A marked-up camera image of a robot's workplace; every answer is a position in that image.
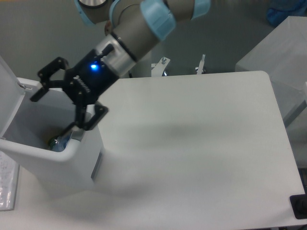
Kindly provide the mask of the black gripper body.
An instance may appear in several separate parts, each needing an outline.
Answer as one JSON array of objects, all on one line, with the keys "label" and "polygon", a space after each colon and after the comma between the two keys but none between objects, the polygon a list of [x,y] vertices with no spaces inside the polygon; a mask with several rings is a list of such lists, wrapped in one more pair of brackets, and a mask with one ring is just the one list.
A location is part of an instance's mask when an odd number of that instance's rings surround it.
[{"label": "black gripper body", "polygon": [[74,105],[94,104],[119,79],[92,49],[74,67],[65,70],[63,91]]}]

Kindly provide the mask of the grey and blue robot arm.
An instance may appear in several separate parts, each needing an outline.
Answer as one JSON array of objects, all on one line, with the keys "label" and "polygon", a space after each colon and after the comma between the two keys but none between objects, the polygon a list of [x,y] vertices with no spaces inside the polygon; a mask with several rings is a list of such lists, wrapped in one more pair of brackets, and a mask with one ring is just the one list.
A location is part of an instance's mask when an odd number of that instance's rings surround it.
[{"label": "grey and blue robot arm", "polygon": [[75,105],[74,120],[62,131],[92,130],[108,112],[98,98],[132,69],[184,20],[205,15],[209,0],[78,0],[82,18],[91,24],[110,22],[105,38],[75,66],[57,57],[38,72],[39,101],[52,88],[62,89]]}]

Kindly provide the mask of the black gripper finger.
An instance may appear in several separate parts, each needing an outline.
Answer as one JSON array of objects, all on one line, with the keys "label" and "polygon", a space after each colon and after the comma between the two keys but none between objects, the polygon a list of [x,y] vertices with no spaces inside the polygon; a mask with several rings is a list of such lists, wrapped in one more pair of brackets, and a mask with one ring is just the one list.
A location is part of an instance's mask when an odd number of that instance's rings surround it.
[{"label": "black gripper finger", "polygon": [[48,93],[51,88],[63,88],[66,86],[64,80],[51,80],[53,74],[60,69],[66,71],[69,67],[68,61],[62,57],[57,57],[45,67],[43,67],[38,73],[40,83],[42,87],[30,98],[32,102],[38,102],[45,94]]},{"label": "black gripper finger", "polygon": [[60,132],[59,136],[62,137],[68,134],[74,127],[89,131],[93,130],[102,118],[108,113],[108,108],[96,101],[94,104],[94,114],[87,116],[87,105],[81,105],[80,103],[75,106],[75,118],[63,131]]}]

